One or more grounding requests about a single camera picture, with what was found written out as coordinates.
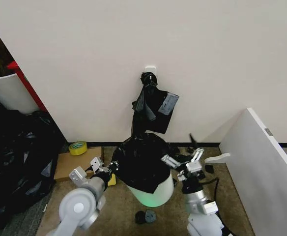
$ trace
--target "white board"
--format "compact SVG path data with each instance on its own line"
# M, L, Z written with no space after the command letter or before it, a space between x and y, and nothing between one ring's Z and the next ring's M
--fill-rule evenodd
M287 155L252 108L220 144L226 164L257 236L287 235Z

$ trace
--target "white wall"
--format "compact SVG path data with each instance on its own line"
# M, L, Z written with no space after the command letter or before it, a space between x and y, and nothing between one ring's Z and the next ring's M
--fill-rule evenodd
M68 141L129 137L154 64L180 95L167 141L219 142L253 107L287 142L287 0L0 0L0 36Z

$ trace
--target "trash can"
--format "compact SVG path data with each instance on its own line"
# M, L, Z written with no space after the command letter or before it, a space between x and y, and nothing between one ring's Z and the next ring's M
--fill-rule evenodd
M147 207L166 203L173 193L171 169L161 161L169 152L162 138L142 133L125 140L113 153L112 161L118 162L116 176Z

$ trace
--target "yellow object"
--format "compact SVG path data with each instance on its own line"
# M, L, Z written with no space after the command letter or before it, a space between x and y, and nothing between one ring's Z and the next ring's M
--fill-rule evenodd
M108 182L108 186L116 185L116 177L115 174L112 174L110 181Z
M87 146L85 141L78 141L69 146L69 152L73 156L78 156L87 151Z

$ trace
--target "red frame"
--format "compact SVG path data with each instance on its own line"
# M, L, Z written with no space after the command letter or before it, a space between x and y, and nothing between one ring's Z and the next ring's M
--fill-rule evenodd
M26 87L26 89L28 90L28 92L30 93L31 97L34 99L34 101L36 102L36 104L38 105L38 107L40 108L40 110L47 112L46 107L44 106L43 102L41 101L41 99L39 98L39 96L36 94L36 92L34 91L33 87L31 86L31 84L29 83L29 81L26 79L25 75L23 74L23 72L21 71L20 67L18 66L18 64L16 63L16 61L11 62L8 66L8 69L15 71L15 73L18 75L19 79L21 80L21 82L24 84L24 86Z

